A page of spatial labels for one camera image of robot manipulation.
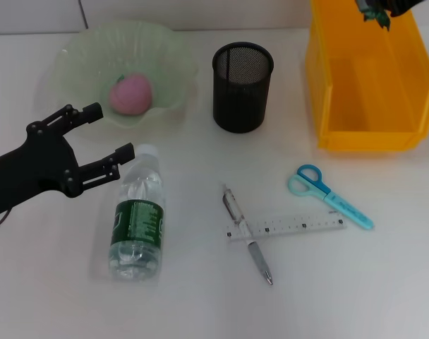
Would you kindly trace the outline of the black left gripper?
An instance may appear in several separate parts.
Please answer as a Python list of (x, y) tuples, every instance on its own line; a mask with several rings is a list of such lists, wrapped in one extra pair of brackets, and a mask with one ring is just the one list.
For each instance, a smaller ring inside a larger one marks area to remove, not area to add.
[(119, 166), (135, 159), (132, 143), (79, 167), (64, 138), (69, 131), (102, 118), (101, 105), (95, 102), (81, 111), (66, 105), (30, 124), (25, 142), (0, 156), (0, 214), (46, 191), (75, 198), (88, 189), (120, 179)]

